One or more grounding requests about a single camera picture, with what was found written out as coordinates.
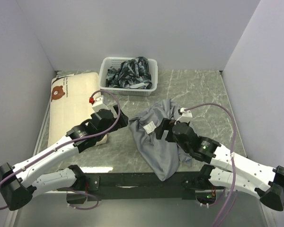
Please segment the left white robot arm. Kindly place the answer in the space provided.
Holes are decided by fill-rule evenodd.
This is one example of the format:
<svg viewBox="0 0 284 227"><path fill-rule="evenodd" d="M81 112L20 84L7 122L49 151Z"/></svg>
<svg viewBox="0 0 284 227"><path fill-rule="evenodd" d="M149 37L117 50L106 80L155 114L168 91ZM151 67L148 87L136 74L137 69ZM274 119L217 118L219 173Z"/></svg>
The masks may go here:
<svg viewBox="0 0 284 227"><path fill-rule="evenodd" d="M77 165L71 165L60 173L46 171L64 159L79 154L110 132L128 125L128 117L118 105L114 105L117 117L109 109L100 109L81 124L66 132L47 149L15 165L0 166L0 193L10 211L18 210L34 197L55 189L84 187L86 176Z"/></svg>

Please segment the cream bear-print pillow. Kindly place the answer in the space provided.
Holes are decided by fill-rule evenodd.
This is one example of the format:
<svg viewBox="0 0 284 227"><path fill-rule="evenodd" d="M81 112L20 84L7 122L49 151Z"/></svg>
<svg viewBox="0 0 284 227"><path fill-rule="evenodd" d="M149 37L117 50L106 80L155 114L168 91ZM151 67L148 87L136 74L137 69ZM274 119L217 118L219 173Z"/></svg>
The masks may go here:
<svg viewBox="0 0 284 227"><path fill-rule="evenodd" d="M99 90L96 72L58 76L52 80L48 146L94 113L89 98Z"/></svg>

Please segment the grey pillowcase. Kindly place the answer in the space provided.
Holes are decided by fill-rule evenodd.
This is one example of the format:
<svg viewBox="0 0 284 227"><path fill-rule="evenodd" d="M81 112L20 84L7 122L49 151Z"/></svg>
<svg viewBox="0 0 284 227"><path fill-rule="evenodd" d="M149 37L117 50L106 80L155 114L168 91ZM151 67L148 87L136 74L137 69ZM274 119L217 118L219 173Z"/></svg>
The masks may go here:
<svg viewBox="0 0 284 227"><path fill-rule="evenodd" d="M128 121L138 151L161 181L170 178L180 164L187 167L193 166L192 158L176 143L167 142L164 138L158 140L154 132L164 118L171 120L179 118L180 108L177 102L163 99Z"/></svg>

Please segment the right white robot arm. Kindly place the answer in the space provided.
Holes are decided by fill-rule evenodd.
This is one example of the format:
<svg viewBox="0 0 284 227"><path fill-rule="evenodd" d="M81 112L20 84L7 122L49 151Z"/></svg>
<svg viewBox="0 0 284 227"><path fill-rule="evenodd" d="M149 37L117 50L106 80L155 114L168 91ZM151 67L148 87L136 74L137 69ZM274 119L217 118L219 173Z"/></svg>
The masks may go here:
<svg viewBox="0 0 284 227"><path fill-rule="evenodd" d="M284 210L284 167L270 167L254 162L221 143L197 135L187 122L163 119L155 130L158 140L175 142L193 159L204 162L194 185L205 190L212 186L233 188L250 194L276 211Z"/></svg>

